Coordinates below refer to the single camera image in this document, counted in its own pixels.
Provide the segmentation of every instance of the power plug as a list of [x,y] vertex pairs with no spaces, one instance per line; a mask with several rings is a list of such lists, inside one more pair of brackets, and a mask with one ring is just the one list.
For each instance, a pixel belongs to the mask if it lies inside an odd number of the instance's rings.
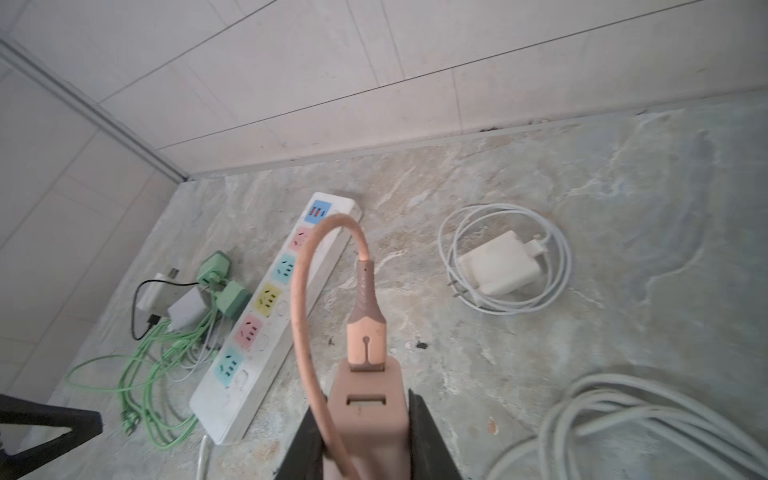
[[538,240],[523,243],[509,230],[461,255],[458,268],[473,288],[488,296],[504,295],[541,275],[535,257],[546,251]]
[[[178,270],[173,269],[170,276],[156,273],[154,280],[175,282],[176,280],[174,280],[174,278],[176,272],[178,272]],[[179,300],[187,290],[168,283],[152,282],[146,285],[142,292],[141,297],[136,302],[136,308],[150,315],[162,317],[168,316],[168,307]]]
[[179,332],[191,329],[203,319],[210,310],[210,299],[203,295],[196,286],[184,294],[173,305],[168,307],[170,318],[169,332]]

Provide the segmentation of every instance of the black metal frame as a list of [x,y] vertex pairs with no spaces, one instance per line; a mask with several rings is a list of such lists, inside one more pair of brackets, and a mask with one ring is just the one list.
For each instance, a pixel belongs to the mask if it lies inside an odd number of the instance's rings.
[[101,434],[101,413],[28,402],[0,395],[0,423],[69,427],[59,437],[9,455],[0,442],[0,480],[16,480]]
[[[408,391],[411,480],[462,480],[424,399]],[[293,437],[274,480],[323,480],[323,438],[312,411]]]

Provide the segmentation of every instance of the green charger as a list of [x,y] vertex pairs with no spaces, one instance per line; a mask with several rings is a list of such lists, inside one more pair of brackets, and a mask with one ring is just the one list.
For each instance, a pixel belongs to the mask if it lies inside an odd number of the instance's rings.
[[227,282],[232,260],[221,250],[216,250],[197,270],[197,282],[214,288]]
[[251,292],[234,280],[230,280],[216,297],[216,308],[226,317],[237,320],[245,310]]

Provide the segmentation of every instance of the electrical outlet socket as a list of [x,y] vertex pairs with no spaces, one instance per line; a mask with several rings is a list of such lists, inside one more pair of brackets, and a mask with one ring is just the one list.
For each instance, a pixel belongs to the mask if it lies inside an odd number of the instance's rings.
[[299,227],[296,230],[296,233],[293,235],[293,238],[290,239],[290,242],[288,243],[288,249],[293,250],[294,252],[301,250],[301,247],[304,246],[306,239],[310,237],[311,232],[311,228]]
[[253,306],[258,313],[261,313],[265,317],[269,317],[272,314],[272,309],[275,308],[277,298],[283,291],[272,283],[266,283],[264,288],[259,292],[259,296],[253,302]]
[[235,343],[243,350],[250,350],[253,341],[259,335],[259,331],[261,331],[261,327],[263,326],[264,324],[259,320],[259,317],[249,313],[248,316],[245,317],[243,325],[237,330],[237,333],[235,333]]
[[280,262],[277,264],[277,268],[272,272],[272,278],[283,285],[288,285],[290,277],[293,276],[293,268],[295,266],[296,258],[293,255],[284,253],[280,258]]
[[229,348],[224,353],[221,360],[214,369],[214,375],[218,378],[227,388],[232,383],[232,379],[237,373],[237,369],[240,368],[240,364],[243,362],[243,356],[240,355],[235,349]]
[[306,217],[304,217],[304,221],[311,223],[312,225],[317,225],[326,217],[330,210],[331,204],[322,200],[315,200],[315,203],[310,207],[310,211],[307,212]]
[[[296,253],[304,243],[303,238],[309,236],[313,225],[335,213],[348,214],[355,220],[362,215],[360,207],[350,198],[316,192],[307,201],[296,224],[285,232],[283,247],[274,257],[267,275],[259,283],[253,298],[190,398],[192,412],[216,445],[230,445],[243,438],[277,372],[290,354],[293,345],[291,285],[290,281],[283,284],[275,280],[273,274],[280,268],[286,253],[297,257]],[[335,229],[317,247],[306,286],[308,310],[317,301],[349,238],[348,230]],[[253,322],[253,318],[263,325],[257,327],[256,335],[249,339],[247,334],[253,329],[248,322]],[[233,353],[238,362],[234,374],[219,377],[217,367],[227,361],[231,365],[227,355]],[[239,363],[237,355],[241,356],[242,363]]]

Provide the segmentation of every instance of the black cable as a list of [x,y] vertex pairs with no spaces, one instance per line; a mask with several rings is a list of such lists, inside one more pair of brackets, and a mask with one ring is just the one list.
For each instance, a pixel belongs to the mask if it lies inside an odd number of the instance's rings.
[[139,286],[136,287],[136,290],[134,291],[134,302],[131,304],[131,336],[134,337],[134,340],[141,340],[143,339],[149,331],[152,329],[153,326],[157,325],[157,322],[160,321],[160,317],[158,317],[154,323],[150,320],[147,321],[147,329],[144,331],[144,333],[141,334],[141,336],[136,336],[136,300],[139,297],[139,290],[141,290],[141,287],[144,286],[146,283],[152,283],[152,282],[158,282],[158,283],[167,283],[168,285],[175,285],[175,286],[193,286],[193,285],[199,285],[198,282],[192,282],[192,283],[175,283],[175,282],[169,282],[168,280],[157,280],[157,279],[150,279],[145,280],[141,283],[139,283]]

